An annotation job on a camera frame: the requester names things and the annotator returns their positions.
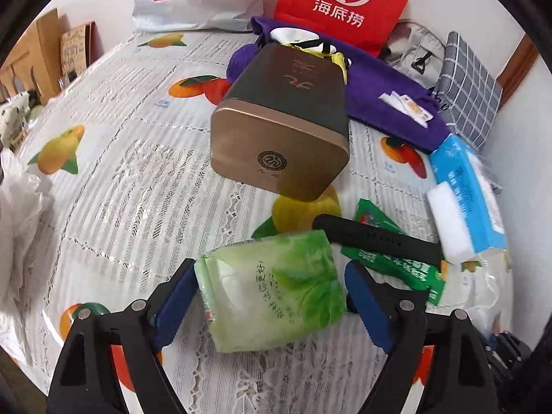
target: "metal screw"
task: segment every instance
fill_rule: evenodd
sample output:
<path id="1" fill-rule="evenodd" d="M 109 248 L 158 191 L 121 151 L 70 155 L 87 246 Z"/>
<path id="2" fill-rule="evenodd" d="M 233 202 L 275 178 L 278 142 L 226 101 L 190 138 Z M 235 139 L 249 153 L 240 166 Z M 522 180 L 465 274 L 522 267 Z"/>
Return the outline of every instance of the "metal screw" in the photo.
<path id="1" fill-rule="evenodd" d="M 79 319 L 86 319 L 88 316 L 90 316 L 91 312 L 88 308 L 83 308 L 81 311 L 78 312 L 78 318 Z"/>
<path id="2" fill-rule="evenodd" d="M 454 315 L 461 321 L 467 319 L 467 313 L 463 309 L 455 309 Z"/>
<path id="3" fill-rule="evenodd" d="M 130 307 L 133 311 L 142 311 L 146 307 L 146 301 L 139 298 L 138 300 L 132 302 Z"/>
<path id="4" fill-rule="evenodd" d="M 410 300 L 401 300 L 398 305 L 403 311 L 412 311 L 414 309 L 414 304 Z"/>

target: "blue box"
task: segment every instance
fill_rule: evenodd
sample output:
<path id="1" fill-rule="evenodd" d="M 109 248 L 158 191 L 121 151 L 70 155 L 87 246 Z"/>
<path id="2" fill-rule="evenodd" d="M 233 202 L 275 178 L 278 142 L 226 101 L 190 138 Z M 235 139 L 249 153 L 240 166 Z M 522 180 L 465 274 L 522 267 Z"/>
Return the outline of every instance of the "blue box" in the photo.
<path id="1" fill-rule="evenodd" d="M 449 135 L 430 155 L 437 183 L 448 182 L 460 205 L 476 253 L 506 249 L 499 206 L 476 153 L 456 135 Z"/>

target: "white wall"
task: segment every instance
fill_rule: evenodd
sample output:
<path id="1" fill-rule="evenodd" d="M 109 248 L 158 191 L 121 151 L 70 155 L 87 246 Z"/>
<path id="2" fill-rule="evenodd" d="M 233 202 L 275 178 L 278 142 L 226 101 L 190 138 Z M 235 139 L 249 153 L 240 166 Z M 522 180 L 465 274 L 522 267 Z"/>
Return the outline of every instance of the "white wall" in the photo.
<path id="1" fill-rule="evenodd" d="M 504 105 L 484 154 L 514 266 L 513 331 L 532 347 L 552 312 L 552 75 L 539 57 Z"/>
<path id="2" fill-rule="evenodd" d="M 277 0 L 264 0 L 272 15 Z M 66 14 L 65 26 L 97 23 L 97 51 L 103 54 L 132 34 L 134 0 L 52 0 Z M 497 0 L 410 0 L 403 14 L 425 24 L 446 41 L 457 30 L 491 74 L 497 76 L 523 36 L 523 31 Z"/>

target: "plaid fabric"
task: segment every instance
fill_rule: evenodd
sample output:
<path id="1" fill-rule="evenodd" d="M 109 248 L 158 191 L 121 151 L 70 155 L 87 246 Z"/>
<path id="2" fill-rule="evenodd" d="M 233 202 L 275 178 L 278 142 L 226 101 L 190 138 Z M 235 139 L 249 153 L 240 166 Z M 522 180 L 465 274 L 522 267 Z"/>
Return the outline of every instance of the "plaid fabric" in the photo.
<path id="1" fill-rule="evenodd" d="M 495 121 L 502 87 L 455 31 L 446 42 L 443 69 L 434 95 L 440 102 L 446 125 L 480 151 Z"/>

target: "green snack package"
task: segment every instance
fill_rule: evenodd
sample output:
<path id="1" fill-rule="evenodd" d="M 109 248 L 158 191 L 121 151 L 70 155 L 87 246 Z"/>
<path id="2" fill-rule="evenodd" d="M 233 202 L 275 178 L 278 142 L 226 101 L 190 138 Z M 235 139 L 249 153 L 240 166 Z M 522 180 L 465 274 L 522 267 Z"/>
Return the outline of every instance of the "green snack package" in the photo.
<path id="1" fill-rule="evenodd" d="M 215 249 L 195 262 L 195 275 L 219 352 L 280 347 L 337 322 L 346 309 L 321 230 Z"/>
<path id="2" fill-rule="evenodd" d="M 362 222 L 362 224 L 381 227 L 391 232 L 404 233 L 382 210 L 366 199 L 358 201 L 354 220 Z M 414 260 L 366 252 L 354 247 L 343 247 L 341 253 L 353 260 L 360 261 L 367 268 L 402 280 L 413 290 L 423 291 L 429 288 L 429 301 L 433 305 L 438 305 L 441 300 L 445 282 L 434 266 Z"/>

